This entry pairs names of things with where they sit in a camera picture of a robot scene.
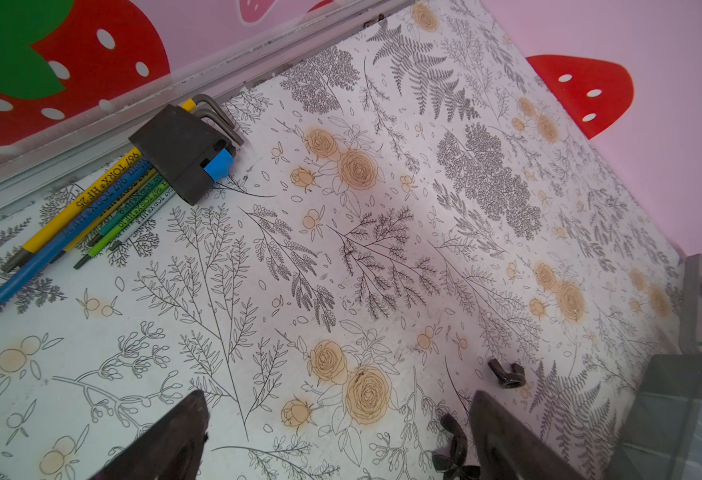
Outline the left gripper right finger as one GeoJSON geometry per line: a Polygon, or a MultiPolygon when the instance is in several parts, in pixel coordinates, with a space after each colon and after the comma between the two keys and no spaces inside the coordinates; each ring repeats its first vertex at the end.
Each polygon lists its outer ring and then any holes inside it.
{"type": "Polygon", "coordinates": [[[488,392],[475,392],[469,421],[481,479],[583,479],[488,392]]]}

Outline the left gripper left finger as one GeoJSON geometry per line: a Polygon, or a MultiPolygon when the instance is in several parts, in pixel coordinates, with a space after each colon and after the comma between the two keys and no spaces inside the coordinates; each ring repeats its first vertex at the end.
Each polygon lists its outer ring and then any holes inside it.
{"type": "Polygon", "coordinates": [[[204,393],[192,391],[92,479],[195,479],[209,419],[204,393]]]}

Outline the grey plastic organizer box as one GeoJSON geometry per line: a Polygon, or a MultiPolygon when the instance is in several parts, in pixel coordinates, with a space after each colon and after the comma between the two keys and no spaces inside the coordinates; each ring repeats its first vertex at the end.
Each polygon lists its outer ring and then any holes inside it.
{"type": "Polygon", "coordinates": [[[702,255],[687,258],[676,354],[654,356],[608,479],[702,479],[702,255]]]}

